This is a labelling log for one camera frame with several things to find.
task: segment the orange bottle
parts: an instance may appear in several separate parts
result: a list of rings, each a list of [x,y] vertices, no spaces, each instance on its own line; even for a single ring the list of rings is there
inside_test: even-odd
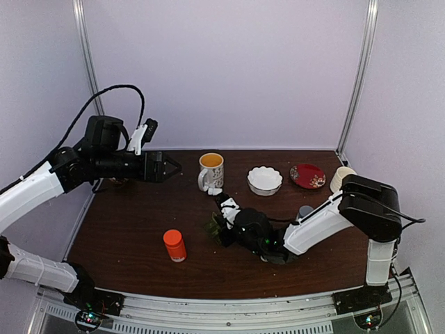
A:
[[[164,243],[172,261],[182,262],[187,258],[186,246],[180,231],[168,230],[164,233]]]

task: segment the white cup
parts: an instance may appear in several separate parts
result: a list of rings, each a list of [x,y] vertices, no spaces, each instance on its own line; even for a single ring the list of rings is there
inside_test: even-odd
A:
[[[335,175],[331,180],[330,188],[333,193],[336,193],[341,188],[341,183],[343,182],[343,179],[350,174],[357,175],[355,170],[349,167],[338,167],[335,171]]]
[[[200,191],[222,188],[224,185],[224,158],[218,153],[207,153],[200,157],[200,174],[197,186]]]

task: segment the small red saucer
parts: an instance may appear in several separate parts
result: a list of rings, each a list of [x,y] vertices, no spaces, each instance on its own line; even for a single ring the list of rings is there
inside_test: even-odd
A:
[[[325,173],[315,165],[299,164],[291,168],[291,179],[306,189],[318,189],[325,185]]]

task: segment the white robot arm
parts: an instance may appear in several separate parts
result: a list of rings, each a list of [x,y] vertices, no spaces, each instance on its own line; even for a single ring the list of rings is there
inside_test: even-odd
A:
[[[266,215],[241,209],[227,195],[217,200],[228,230],[241,245],[263,260],[284,264],[345,228],[357,226],[369,237],[366,284],[385,286],[402,232],[398,195],[392,186],[351,175],[340,191],[305,217],[274,230]]]
[[[33,173],[0,191],[0,234],[32,209],[84,182],[92,184],[103,177],[162,182],[178,173],[181,165],[164,152],[142,150],[156,127],[157,122],[149,119],[136,129],[131,140],[126,136],[127,149],[118,150],[120,135],[126,132],[123,122],[108,116],[92,116],[79,144],[52,151]],[[165,171],[167,163],[176,167],[170,173]],[[88,302],[95,311],[95,301],[100,301],[101,309],[103,299],[114,298],[94,289],[94,282],[80,266],[26,252],[5,237],[0,237],[1,278],[57,289],[81,310]]]

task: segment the wooden table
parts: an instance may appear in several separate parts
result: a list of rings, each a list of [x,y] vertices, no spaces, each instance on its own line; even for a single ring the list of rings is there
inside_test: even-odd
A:
[[[135,294],[197,299],[244,299],[293,296],[361,285],[366,271],[366,236],[348,228],[309,249],[295,262],[262,262],[234,244],[218,246],[203,225],[218,209],[197,188],[198,159],[207,151],[172,151],[183,166],[181,175],[162,184],[129,182],[96,195],[68,257],[82,264],[98,287]],[[222,151],[225,192],[243,207],[269,217],[294,217],[301,205],[316,207],[331,194],[329,181],[340,166],[326,151]],[[327,177],[317,190],[290,180],[297,163],[316,164]],[[255,166],[272,166],[284,177],[272,197],[250,192],[246,175]],[[169,229],[182,232],[188,251],[174,263],[163,244]]]

